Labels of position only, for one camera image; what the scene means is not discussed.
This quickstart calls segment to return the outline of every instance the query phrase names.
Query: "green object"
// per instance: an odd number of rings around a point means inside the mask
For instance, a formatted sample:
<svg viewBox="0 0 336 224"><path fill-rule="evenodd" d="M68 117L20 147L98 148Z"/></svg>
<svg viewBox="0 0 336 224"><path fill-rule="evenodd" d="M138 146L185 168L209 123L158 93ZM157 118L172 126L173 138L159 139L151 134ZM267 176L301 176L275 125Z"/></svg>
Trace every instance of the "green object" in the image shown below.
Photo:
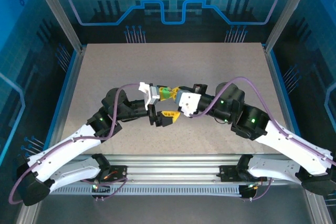
<svg viewBox="0 0 336 224"><path fill-rule="evenodd" d="M169 88L163 88L162 89L162 94L163 94L163 98L164 99L169 99L171 96L170 96L170 90Z"/></svg>

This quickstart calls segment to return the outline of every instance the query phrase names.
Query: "beige tabletop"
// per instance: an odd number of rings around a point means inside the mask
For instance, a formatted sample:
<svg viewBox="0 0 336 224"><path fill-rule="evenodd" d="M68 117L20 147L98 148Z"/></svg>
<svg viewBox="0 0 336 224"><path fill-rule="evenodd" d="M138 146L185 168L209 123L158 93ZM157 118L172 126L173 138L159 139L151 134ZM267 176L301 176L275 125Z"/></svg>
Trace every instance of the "beige tabletop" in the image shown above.
<svg viewBox="0 0 336 224"><path fill-rule="evenodd" d="M256 84L278 122L284 118L260 43L179 44L89 44L72 97L62 139L86 123L102 106L106 93L140 81L169 87L194 83L208 85L215 95L221 82L244 76ZM253 90L245 91L247 104L262 108ZM127 89L129 100L143 99L136 89ZM173 101L156 105L156 110L176 110ZM268 146L246 140L210 116L189 119L181 115L168 127L155 127L148 118L121 123L123 130L87 154L241 154L276 153Z"/></svg>

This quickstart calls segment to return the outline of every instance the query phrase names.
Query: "gray floor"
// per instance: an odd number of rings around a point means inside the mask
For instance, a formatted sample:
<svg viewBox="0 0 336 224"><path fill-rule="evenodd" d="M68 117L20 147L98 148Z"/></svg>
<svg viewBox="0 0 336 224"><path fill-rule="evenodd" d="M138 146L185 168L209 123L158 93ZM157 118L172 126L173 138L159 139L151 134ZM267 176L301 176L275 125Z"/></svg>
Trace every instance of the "gray floor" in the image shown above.
<svg viewBox="0 0 336 224"><path fill-rule="evenodd" d="M272 186L255 202L220 196L115 196L95 202L91 196L49 196L36 224L314 223L305 191Z"/></svg>
<svg viewBox="0 0 336 224"><path fill-rule="evenodd" d="M284 125L280 105L260 43L89 44L72 98L63 138L86 123L102 106L101 100L115 87L144 81L169 87L208 84L215 94L221 82L245 76L255 83L275 118ZM245 83L245 102L261 104ZM127 90L130 100L143 99ZM157 111L176 110L173 101L159 103ZM150 126L148 118L122 123L123 130L88 154L234 154L276 153L257 142L245 140L213 118L180 116L169 127Z"/></svg>

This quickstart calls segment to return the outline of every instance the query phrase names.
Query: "glass panel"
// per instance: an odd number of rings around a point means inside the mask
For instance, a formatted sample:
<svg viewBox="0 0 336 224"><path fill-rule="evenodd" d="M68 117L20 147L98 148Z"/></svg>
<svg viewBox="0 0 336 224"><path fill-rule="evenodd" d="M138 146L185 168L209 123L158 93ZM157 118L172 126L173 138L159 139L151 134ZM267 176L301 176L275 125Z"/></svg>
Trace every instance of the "glass panel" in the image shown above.
<svg viewBox="0 0 336 224"><path fill-rule="evenodd" d="M86 44L265 42L287 0L60 1Z"/></svg>
<svg viewBox="0 0 336 224"><path fill-rule="evenodd" d="M335 151L336 0L301 0L274 53L298 130Z"/></svg>
<svg viewBox="0 0 336 224"><path fill-rule="evenodd" d="M0 6L0 216L14 223L12 160L44 147L73 49L45 0Z"/></svg>

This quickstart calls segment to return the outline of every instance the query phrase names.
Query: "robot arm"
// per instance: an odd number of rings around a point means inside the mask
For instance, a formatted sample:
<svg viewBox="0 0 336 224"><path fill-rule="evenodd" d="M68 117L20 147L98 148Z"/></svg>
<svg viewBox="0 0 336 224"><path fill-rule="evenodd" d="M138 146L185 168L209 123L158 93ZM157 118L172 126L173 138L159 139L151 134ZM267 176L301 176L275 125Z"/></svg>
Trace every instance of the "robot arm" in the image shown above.
<svg viewBox="0 0 336 224"><path fill-rule="evenodd" d="M222 83L217 87L216 94L225 84ZM271 121L267 113L245 104L245 93L234 84L230 84L215 103L213 103L215 97L206 94L206 89L207 85L204 84L195 84L193 88L171 89L140 82L139 90L144 93L144 99L132 102L127 99L123 90L119 91L116 99L118 88L111 89L102 100L103 107L73 135L29 159L22 156L16 158L16 179L22 177L27 169L33 168L18 185L18 192L24 204L33 205L53 190L76 181L90 179L105 183L126 176L125 167L112 168L101 154L95 154L82 162L66 165L76 156L104 142L101 139L108 136L112 128L114 101L118 103L112 136L122 129L118 121L129 122L148 116L151 125L165 127L174 123L180 113L188 117L196 117L200 112L208 110L207 115L231 124L231 130L237 135L268 145L291 159L281 161L243 155L236 167L236 172L244 181L261 181L264 177L286 179L321 195L336 189L332 178L334 167L326 160L332 159L329 150L312 145L280 126L290 135L286 137L279 132L275 125L277 122ZM178 105L178 111L156 112L155 104L169 98ZM302 146L309 146L318 151L325 158L294 143L290 140L291 137L296 138Z"/></svg>

